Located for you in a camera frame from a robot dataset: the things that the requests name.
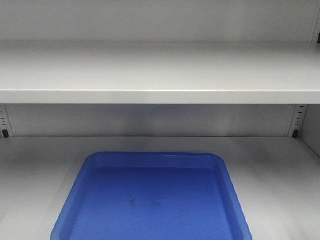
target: plastic tray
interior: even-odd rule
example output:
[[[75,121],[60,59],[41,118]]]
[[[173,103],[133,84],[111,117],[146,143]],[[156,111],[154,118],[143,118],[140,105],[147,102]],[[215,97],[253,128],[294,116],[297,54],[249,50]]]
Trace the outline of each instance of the plastic tray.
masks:
[[[251,240],[224,161],[206,153],[89,156],[51,240]]]

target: metal shelf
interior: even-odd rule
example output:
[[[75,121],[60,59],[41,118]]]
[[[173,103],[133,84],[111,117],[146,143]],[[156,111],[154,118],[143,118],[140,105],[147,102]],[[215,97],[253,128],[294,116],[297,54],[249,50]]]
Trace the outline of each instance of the metal shelf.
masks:
[[[87,156],[202,152],[228,167],[254,240],[318,240],[319,158],[299,139],[9,137],[0,144],[0,239],[48,240]]]
[[[0,42],[0,103],[320,104],[320,47]]]

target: gray shelf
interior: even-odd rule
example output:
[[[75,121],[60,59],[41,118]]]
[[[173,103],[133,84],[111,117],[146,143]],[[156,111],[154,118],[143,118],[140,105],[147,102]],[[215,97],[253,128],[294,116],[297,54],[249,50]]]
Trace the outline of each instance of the gray shelf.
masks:
[[[311,43],[1,41],[0,103],[320,104]]]
[[[49,240],[87,156],[206,152],[228,167],[254,240],[318,240],[320,160],[299,139],[10,137],[0,145],[0,239]]]

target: shelf bracket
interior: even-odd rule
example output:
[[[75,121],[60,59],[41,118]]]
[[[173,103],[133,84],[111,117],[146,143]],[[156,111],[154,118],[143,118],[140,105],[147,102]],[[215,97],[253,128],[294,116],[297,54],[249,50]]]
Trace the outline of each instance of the shelf bracket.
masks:
[[[308,105],[307,104],[296,104],[293,112],[293,116],[291,119],[291,125],[289,129],[289,138],[298,138],[300,135],[304,119],[306,116]]]
[[[11,123],[8,117],[7,107],[0,103],[0,138],[13,136]]]

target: gray wall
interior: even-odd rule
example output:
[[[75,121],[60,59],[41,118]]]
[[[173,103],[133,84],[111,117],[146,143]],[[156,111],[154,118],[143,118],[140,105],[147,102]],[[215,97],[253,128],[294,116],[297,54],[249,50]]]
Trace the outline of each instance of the gray wall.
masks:
[[[320,157],[320,104],[308,105],[300,138]]]
[[[2,0],[0,40],[310,42],[319,2]]]
[[[15,136],[287,137],[294,105],[7,104]]]

